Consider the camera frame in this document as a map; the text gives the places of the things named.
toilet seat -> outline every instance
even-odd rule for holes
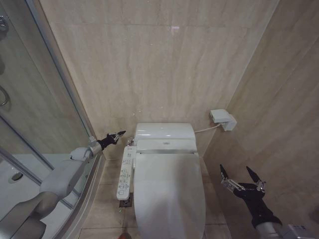
[[[197,153],[137,153],[134,204],[143,239],[201,239],[205,196]]]

toilet tank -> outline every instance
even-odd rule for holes
[[[189,123],[138,123],[134,145],[138,153],[196,153],[194,130]]]
[[[138,123],[134,142],[140,139],[188,139],[196,142],[189,123]]]

glass shower door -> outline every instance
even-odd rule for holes
[[[87,146],[89,135],[25,1],[0,0],[0,16],[1,219],[16,203],[36,196],[39,183],[72,150]],[[33,177],[16,176],[21,172],[14,162]],[[44,219],[50,224],[44,238],[51,238],[69,216],[92,164]]]

white toilet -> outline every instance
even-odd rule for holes
[[[135,214],[142,239],[201,239],[205,196],[189,123],[139,123]]]

tile floor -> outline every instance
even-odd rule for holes
[[[127,231],[132,239],[140,239],[134,207],[120,211],[116,198],[121,160],[107,160],[92,209],[78,239],[118,239]],[[231,239],[204,160],[200,159],[206,197],[206,226],[203,239]]]

